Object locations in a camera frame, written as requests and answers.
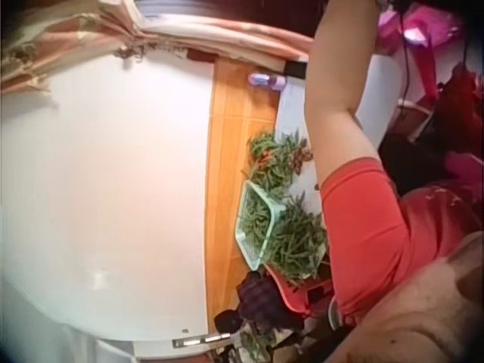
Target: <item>floor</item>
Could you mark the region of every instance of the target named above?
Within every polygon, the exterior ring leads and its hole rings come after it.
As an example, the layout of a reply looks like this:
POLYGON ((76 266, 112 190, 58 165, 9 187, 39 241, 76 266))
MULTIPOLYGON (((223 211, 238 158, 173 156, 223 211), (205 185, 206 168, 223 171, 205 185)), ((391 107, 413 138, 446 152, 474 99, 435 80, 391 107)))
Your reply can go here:
POLYGON ((248 272, 234 239, 235 219, 248 169, 247 141, 273 129, 279 94, 254 88, 255 70, 233 60, 216 61, 206 168, 205 269, 209 332, 213 318, 237 306, 235 287, 248 272))

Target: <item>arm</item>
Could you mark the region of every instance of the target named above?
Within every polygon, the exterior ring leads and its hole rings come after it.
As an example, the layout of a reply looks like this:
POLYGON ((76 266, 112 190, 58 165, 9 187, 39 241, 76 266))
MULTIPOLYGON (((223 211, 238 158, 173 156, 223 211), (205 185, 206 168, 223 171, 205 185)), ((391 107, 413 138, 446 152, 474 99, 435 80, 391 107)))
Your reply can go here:
POLYGON ((377 33, 375 0, 331 0, 309 55, 306 125, 340 312, 358 321, 395 283, 409 233, 377 151, 355 121, 377 33))
POLYGON ((319 184, 349 161, 377 151, 355 121, 377 35, 376 0, 331 0, 306 77, 306 125, 319 184))

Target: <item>cable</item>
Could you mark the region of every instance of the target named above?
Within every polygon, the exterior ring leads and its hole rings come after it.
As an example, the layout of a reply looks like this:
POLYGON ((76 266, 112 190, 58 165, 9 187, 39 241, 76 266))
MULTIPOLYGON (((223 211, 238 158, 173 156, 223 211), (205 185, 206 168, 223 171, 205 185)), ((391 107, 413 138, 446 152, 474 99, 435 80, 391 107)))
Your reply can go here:
POLYGON ((469 36, 466 36, 464 40, 464 56, 462 59, 462 63, 464 65, 464 68, 466 69, 467 69, 467 50, 468 49, 469 49, 469 36))
POLYGON ((405 89, 403 91, 403 96, 402 96, 402 104, 400 105, 400 114, 396 118, 395 124, 393 125, 392 131, 396 131, 396 126, 399 124, 399 122, 402 120, 402 118, 405 116, 405 99, 407 98, 408 90, 410 88, 410 64, 408 61, 408 46, 407 46, 407 39, 405 38, 405 25, 403 21, 403 12, 400 12, 400 27, 402 28, 402 44, 403 44, 403 52, 405 56, 405 72, 406 72, 406 84, 405 84, 405 89))

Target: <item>person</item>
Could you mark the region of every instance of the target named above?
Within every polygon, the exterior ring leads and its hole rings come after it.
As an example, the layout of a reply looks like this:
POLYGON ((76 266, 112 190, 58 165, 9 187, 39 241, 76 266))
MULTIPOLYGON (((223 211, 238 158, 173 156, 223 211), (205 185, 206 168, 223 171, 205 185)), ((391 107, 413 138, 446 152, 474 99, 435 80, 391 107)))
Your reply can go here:
POLYGON ((398 200, 355 118, 383 3, 331 0, 306 74, 334 290, 356 326, 327 361, 455 361, 483 326, 482 220, 441 185, 398 200))

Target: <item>red sleeve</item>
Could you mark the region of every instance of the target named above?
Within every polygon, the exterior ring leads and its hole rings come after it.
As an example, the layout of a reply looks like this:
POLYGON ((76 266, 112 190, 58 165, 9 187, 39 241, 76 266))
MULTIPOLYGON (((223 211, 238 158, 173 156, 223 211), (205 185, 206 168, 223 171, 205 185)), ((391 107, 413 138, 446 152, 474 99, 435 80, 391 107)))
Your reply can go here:
POLYGON ((392 287, 408 228, 381 162, 353 160, 321 188, 340 312, 357 321, 392 287))

